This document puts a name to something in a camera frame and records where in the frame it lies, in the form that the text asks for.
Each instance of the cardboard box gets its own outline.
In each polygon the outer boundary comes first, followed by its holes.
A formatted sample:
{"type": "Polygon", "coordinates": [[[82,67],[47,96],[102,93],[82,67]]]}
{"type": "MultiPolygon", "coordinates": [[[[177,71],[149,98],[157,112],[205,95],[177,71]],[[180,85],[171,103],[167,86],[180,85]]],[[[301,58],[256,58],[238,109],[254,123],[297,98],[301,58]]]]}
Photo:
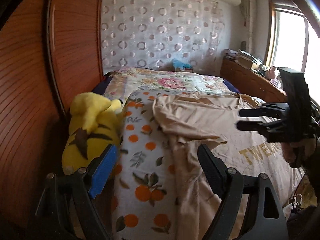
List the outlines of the cardboard box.
{"type": "Polygon", "coordinates": [[[237,57],[236,62],[244,68],[251,68],[251,69],[258,69],[259,65],[253,63],[251,60],[249,59],[245,59],[243,57],[237,57]]]}
{"type": "Polygon", "coordinates": [[[177,67],[175,69],[175,71],[177,71],[177,72],[193,72],[193,69],[192,68],[179,68],[179,67],[177,67]]]}

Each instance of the blue gripper pad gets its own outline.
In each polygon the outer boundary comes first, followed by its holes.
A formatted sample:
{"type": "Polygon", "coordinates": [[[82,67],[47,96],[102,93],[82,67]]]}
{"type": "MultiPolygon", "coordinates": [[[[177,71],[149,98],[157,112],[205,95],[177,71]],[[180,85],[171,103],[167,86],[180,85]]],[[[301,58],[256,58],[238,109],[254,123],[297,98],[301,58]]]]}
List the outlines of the blue gripper pad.
{"type": "Polygon", "coordinates": [[[91,188],[88,191],[90,198],[95,198],[96,195],[100,194],[110,176],[110,173],[117,161],[118,149],[115,145],[107,147],[104,151],[108,151],[104,158],[101,160],[100,164],[96,168],[95,172],[91,178],[91,188]]]}

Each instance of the yellow plush toy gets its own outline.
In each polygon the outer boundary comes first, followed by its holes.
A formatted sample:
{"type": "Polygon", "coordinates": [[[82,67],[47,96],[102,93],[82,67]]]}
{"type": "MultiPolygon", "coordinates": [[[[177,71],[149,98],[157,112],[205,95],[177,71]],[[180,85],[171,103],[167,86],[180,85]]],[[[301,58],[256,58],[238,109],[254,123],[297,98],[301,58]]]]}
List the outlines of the yellow plush toy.
{"type": "Polygon", "coordinates": [[[118,99],[110,101],[95,93],[75,96],[70,107],[69,139],[62,154],[66,175],[87,167],[108,144],[120,145],[121,115],[115,111],[121,104],[118,99]]]}

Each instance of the wooden dresser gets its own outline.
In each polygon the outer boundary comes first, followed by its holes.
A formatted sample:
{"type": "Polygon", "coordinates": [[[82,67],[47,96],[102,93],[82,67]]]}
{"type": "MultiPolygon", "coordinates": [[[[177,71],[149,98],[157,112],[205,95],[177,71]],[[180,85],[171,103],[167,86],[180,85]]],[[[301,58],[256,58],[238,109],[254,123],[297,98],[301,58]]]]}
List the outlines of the wooden dresser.
{"type": "Polygon", "coordinates": [[[261,98],[267,103],[287,101],[283,90],[276,88],[264,77],[231,60],[223,59],[220,76],[233,84],[242,94],[261,98]]]}

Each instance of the wooden window frame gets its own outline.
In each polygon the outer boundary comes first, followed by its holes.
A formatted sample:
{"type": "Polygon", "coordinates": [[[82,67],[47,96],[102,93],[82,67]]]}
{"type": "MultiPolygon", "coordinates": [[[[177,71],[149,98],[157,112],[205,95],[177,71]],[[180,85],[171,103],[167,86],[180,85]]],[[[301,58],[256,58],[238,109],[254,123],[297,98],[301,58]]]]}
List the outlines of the wooden window frame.
{"type": "Polygon", "coordinates": [[[306,38],[305,38],[305,47],[304,47],[304,54],[303,54],[302,66],[301,66],[301,71],[304,72],[307,64],[308,46],[309,46],[308,20],[291,0],[269,0],[268,44],[267,44],[266,54],[265,54],[263,63],[264,65],[269,67],[274,62],[276,49],[278,46],[280,12],[291,13],[304,18],[306,38]],[[286,5],[284,6],[277,5],[277,9],[276,9],[276,1],[278,2],[283,1],[286,5]]]}

